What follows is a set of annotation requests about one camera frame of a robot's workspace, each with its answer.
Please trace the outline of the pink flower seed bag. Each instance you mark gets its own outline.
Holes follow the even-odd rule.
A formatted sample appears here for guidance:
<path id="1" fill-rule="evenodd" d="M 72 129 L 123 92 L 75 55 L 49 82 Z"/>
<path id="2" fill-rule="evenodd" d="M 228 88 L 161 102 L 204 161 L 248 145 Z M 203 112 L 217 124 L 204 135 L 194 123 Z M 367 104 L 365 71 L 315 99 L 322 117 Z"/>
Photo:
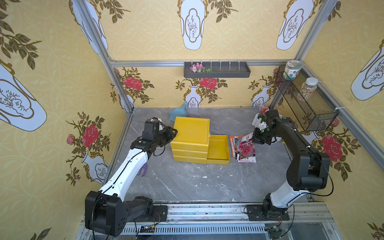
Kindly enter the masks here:
<path id="1" fill-rule="evenodd" d="M 242 154 L 238 154 L 237 155 L 237 161 L 238 161 L 238 163 L 256 163 L 257 162 L 255 156 L 250 156 L 250 157 L 247 157 L 247 158 L 243 158 Z"/>

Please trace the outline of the yellow drawer cabinet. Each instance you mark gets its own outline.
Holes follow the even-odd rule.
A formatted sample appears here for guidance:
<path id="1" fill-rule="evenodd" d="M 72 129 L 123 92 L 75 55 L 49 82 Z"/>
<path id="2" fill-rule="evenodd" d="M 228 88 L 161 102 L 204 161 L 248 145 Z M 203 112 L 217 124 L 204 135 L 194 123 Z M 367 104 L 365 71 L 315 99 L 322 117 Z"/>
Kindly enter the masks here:
<path id="1" fill-rule="evenodd" d="M 176 162 L 206 164 L 209 149 L 210 120 L 177 117 L 174 128 L 178 131 L 171 142 Z"/>

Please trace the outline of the yellow bottom drawer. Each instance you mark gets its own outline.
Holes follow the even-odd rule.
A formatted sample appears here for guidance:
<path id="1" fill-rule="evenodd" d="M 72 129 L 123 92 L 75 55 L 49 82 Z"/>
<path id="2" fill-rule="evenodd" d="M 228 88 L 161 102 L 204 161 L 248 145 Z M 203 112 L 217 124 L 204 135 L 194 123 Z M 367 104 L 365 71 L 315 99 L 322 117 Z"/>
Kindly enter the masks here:
<path id="1" fill-rule="evenodd" d="M 228 136 L 211 135 L 207 155 L 207 164 L 228 165 L 230 163 Z"/>

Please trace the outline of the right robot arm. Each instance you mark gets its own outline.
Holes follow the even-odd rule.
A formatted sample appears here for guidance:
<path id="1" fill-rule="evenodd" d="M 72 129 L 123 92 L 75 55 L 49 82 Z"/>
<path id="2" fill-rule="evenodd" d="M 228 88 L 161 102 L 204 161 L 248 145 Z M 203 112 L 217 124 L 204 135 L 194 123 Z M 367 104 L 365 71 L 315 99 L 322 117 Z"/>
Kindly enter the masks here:
<path id="1" fill-rule="evenodd" d="M 312 147 L 291 118 L 281 117 L 277 110 L 270 110 L 255 128 L 252 141 L 271 145 L 277 137 L 286 143 L 293 159 L 287 170 L 287 180 L 265 197 L 265 212 L 285 211 L 300 196 L 324 189 L 329 177 L 331 158 Z"/>

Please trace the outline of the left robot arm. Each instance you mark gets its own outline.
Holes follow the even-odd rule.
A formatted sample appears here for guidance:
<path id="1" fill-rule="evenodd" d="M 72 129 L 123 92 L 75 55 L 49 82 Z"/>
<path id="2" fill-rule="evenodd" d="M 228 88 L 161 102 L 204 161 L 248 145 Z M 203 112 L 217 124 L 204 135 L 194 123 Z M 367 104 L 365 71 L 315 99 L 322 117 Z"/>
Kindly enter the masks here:
<path id="1" fill-rule="evenodd" d="M 171 127 L 144 131 L 131 144 L 128 155 L 115 174 L 98 191 L 85 199 L 85 227 L 93 233 L 118 237 L 126 223 L 153 220 L 153 200 L 135 197 L 125 201 L 130 185 L 158 147 L 169 144 L 178 131 Z"/>

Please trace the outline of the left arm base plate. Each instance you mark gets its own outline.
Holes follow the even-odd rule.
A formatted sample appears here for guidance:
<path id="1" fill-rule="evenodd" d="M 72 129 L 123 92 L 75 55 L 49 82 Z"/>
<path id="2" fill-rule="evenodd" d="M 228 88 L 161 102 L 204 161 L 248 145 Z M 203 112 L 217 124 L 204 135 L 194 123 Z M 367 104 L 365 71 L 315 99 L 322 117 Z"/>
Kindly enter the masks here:
<path id="1" fill-rule="evenodd" d="M 166 222 L 167 216 L 168 216 L 168 207 L 166 205 L 153 205 L 147 221 L 155 224 Z"/>

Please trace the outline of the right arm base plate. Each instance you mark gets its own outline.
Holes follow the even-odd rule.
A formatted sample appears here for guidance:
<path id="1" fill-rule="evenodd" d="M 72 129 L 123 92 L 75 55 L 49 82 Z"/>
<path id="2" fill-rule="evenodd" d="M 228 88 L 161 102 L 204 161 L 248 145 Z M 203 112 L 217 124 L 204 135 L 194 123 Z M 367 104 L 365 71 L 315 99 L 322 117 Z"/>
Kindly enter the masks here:
<path id="1" fill-rule="evenodd" d="M 250 221 L 290 220 L 287 208 L 267 208 L 262 205 L 246 205 L 245 210 Z"/>

